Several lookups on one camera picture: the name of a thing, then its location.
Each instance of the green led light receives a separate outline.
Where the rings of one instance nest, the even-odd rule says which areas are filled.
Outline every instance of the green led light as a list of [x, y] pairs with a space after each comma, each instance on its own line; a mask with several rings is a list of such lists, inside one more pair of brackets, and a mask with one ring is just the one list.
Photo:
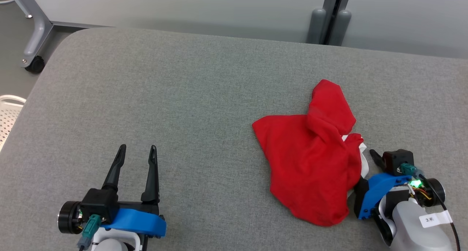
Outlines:
[[419, 188], [421, 187], [421, 185], [423, 184], [420, 180], [414, 180], [414, 181], [411, 181], [411, 183], [409, 183], [411, 186], [413, 187], [416, 187], [416, 188]]

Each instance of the red garment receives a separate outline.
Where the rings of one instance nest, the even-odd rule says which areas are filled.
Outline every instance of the red garment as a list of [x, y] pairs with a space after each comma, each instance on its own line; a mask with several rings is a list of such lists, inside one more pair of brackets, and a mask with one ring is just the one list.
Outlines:
[[340, 86], [321, 80], [307, 115], [266, 116], [252, 125], [271, 166], [270, 191], [297, 218], [332, 226], [348, 215], [346, 192], [361, 175], [364, 140], [341, 136], [354, 123]]

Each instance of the white plastic basket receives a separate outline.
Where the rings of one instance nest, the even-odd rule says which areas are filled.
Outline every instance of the white plastic basket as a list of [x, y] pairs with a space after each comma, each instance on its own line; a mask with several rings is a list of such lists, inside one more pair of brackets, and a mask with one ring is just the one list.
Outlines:
[[[11, 103], [7, 100], [16, 101], [18, 103]], [[0, 96], [0, 151], [3, 148], [3, 145], [10, 134], [11, 128], [13, 127], [13, 124], [15, 124], [25, 102], [26, 100], [19, 96]]]

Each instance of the gray table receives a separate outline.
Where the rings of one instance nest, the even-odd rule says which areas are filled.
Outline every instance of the gray table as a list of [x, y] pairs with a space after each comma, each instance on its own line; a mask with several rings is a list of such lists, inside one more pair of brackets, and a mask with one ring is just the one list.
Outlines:
[[[466, 249], [467, 74], [468, 61], [449, 58], [79, 31], [53, 54], [0, 155], [1, 249], [76, 251], [78, 236], [59, 233], [57, 213], [101, 186], [122, 143], [127, 160], [118, 194], [126, 201], [139, 200], [149, 148], [158, 147], [168, 228], [148, 250], [384, 249], [372, 221], [350, 214], [318, 227], [294, 218], [269, 193], [269, 165], [251, 124], [305, 113], [323, 78], [341, 85], [354, 130], [369, 148], [413, 151], [427, 176], [442, 182]], [[370, 175], [377, 172], [371, 164]]]

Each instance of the basket handle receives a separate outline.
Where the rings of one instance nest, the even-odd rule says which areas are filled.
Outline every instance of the basket handle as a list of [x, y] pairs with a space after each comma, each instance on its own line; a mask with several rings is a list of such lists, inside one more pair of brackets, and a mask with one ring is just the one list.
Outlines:
[[[23, 104], [10, 103], [10, 102], [6, 102], [5, 100], [15, 100]], [[9, 106], [22, 107], [26, 103], [26, 99], [20, 98], [19, 96], [3, 95], [3, 96], [0, 96], [0, 102]]]

